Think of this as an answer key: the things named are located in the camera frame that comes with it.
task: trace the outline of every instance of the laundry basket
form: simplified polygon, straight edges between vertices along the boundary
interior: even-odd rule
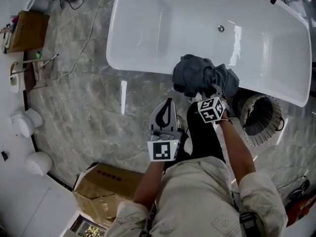
[[[233,99],[233,111],[240,120],[247,142],[257,147],[284,126],[277,100],[255,91],[241,89]]]

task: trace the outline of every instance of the cloth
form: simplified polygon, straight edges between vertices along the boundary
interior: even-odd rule
[[[181,57],[172,75],[173,88],[188,97],[195,97],[199,91],[204,91],[209,97],[211,84],[218,85],[226,96],[234,96],[237,92],[239,79],[231,69],[224,64],[215,67],[211,60],[187,54]]]
[[[183,161],[169,168],[162,178],[150,235],[243,236],[229,187],[229,171],[215,157]],[[267,236],[283,236],[287,216],[269,175],[254,172],[244,176],[239,191],[245,208],[260,217]],[[147,216],[142,205],[123,202],[106,236],[138,237]]]
[[[187,112],[187,121],[193,146],[192,153],[190,155],[184,151],[184,144],[188,138],[188,136],[184,133],[181,138],[176,160],[166,161],[164,169],[166,170],[184,160],[198,159],[207,156],[214,156],[226,163],[222,147],[217,138],[214,127],[212,123],[204,123],[201,115],[198,113],[197,102],[192,103],[189,107]]]

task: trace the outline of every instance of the white bathtub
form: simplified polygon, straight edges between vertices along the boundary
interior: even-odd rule
[[[307,102],[309,28],[282,1],[115,0],[107,45],[113,68],[171,74],[188,53],[226,64],[240,87]]]

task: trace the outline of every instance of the cardboard box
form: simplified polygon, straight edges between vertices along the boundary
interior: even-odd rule
[[[133,199],[142,177],[142,173],[97,164],[80,174],[73,194],[84,213],[108,228],[119,204]]]
[[[44,46],[48,15],[38,12],[20,11],[19,20],[10,39],[8,53],[39,49]]]

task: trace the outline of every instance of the marble floor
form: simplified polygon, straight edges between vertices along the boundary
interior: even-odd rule
[[[65,115],[58,122],[62,107],[57,97],[56,81],[70,70],[86,42],[98,1],[85,0],[77,10],[72,10],[68,4],[62,9],[57,0],[50,3],[42,56],[49,58],[59,53],[59,57],[45,68],[42,75],[48,86],[28,95],[29,106],[44,119],[44,125],[35,133],[38,148],[52,157],[51,174],[70,186],[77,175],[95,161],[144,172],[150,163],[147,152],[150,113],[167,97],[174,99],[182,117],[186,116],[190,105],[187,97],[173,90],[171,75],[118,71],[109,66],[106,44],[114,0],[104,0],[91,39],[73,73],[60,81]],[[122,104],[122,85],[125,83],[126,101]],[[256,168],[270,174],[277,187],[303,175],[308,169],[308,178],[315,188],[316,99],[310,97],[303,108],[280,103],[287,126],[281,138],[276,134],[260,147],[249,146],[256,157]],[[235,126],[244,139],[238,120],[235,120]],[[218,133],[227,158],[223,135]],[[287,194],[301,181],[279,191],[284,202]]]

